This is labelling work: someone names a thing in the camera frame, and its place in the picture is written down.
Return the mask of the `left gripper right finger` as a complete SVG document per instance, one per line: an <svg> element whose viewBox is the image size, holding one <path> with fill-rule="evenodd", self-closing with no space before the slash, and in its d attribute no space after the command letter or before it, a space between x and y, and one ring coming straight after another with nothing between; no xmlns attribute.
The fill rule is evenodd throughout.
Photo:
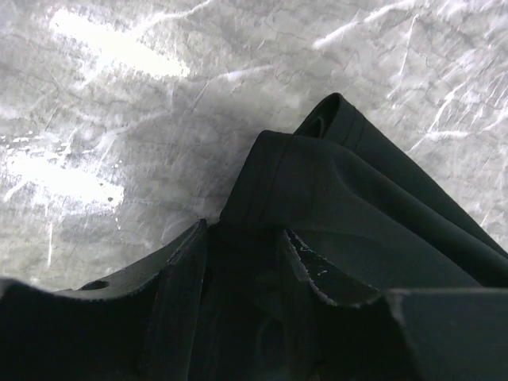
<svg viewBox="0 0 508 381"><path fill-rule="evenodd" d="M381 295L313 251L294 231L284 229L281 251L298 281L306 284L320 302L333 307L359 308Z"/></svg>

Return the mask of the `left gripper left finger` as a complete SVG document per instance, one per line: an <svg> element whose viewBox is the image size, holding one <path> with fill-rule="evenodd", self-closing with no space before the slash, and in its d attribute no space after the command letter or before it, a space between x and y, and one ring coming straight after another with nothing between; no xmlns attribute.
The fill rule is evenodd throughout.
<svg viewBox="0 0 508 381"><path fill-rule="evenodd" d="M54 299L76 305L107 305L146 299L148 304L197 303L206 262L207 223L200 220L171 243L78 290Z"/></svg>

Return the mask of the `black t-shirt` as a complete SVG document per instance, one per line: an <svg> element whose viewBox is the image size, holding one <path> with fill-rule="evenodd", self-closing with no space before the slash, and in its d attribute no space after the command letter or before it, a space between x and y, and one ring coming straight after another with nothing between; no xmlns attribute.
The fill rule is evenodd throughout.
<svg viewBox="0 0 508 381"><path fill-rule="evenodd" d="M284 229L358 281L333 307L296 279ZM197 303L154 304L150 380L504 380L507 254L340 94L264 131L218 221Z"/></svg>

